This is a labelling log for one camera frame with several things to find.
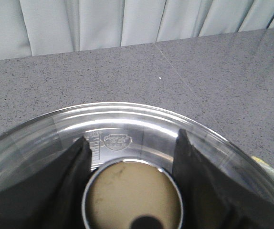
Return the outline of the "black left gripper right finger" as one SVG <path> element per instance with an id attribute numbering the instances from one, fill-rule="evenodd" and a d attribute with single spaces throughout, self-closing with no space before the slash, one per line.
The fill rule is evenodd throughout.
<path id="1" fill-rule="evenodd" d="M 183 229 L 274 229 L 274 204 L 219 170 L 186 130 L 176 139 L 172 176 L 183 202 Z"/>

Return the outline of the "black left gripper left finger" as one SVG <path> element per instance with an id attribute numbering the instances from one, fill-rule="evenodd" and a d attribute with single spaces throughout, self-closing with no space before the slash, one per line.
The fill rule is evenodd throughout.
<path id="1" fill-rule="evenodd" d="M 0 192 L 0 229 L 83 229 L 92 150 L 80 137 L 58 158 Z"/>

